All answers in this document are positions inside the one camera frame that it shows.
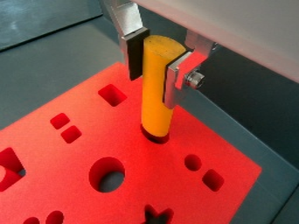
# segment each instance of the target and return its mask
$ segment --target square hole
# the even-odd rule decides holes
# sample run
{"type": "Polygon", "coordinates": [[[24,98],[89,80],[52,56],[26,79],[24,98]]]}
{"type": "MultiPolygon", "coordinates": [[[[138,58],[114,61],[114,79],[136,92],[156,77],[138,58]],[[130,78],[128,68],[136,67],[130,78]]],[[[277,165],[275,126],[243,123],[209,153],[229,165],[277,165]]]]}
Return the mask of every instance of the square hole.
{"type": "Polygon", "coordinates": [[[223,184],[224,184],[224,178],[213,171],[208,170],[201,178],[201,181],[204,185],[216,192],[223,184]]]}
{"type": "Polygon", "coordinates": [[[124,93],[112,84],[102,87],[97,91],[97,94],[104,98],[112,107],[117,106],[118,103],[126,99],[124,93]]]}
{"type": "Polygon", "coordinates": [[[25,175],[22,164],[12,148],[0,152],[0,192],[5,191],[25,175]]]}
{"type": "Polygon", "coordinates": [[[70,126],[60,133],[60,136],[66,144],[70,144],[81,136],[81,133],[76,126],[70,126]]]}
{"type": "Polygon", "coordinates": [[[68,122],[70,121],[70,119],[65,116],[65,114],[60,113],[58,115],[56,115],[52,119],[50,119],[50,125],[52,127],[57,130],[60,129],[68,122]]]}

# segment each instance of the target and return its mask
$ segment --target screw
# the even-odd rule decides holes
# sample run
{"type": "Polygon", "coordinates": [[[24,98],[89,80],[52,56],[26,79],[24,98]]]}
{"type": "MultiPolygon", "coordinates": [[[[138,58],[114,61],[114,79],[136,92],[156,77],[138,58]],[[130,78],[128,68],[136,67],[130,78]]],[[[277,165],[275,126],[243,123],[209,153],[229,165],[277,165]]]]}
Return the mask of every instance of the screw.
{"type": "Polygon", "coordinates": [[[184,84],[193,89],[198,89],[204,82],[204,75],[197,69],[184,75],[184,84]]]}

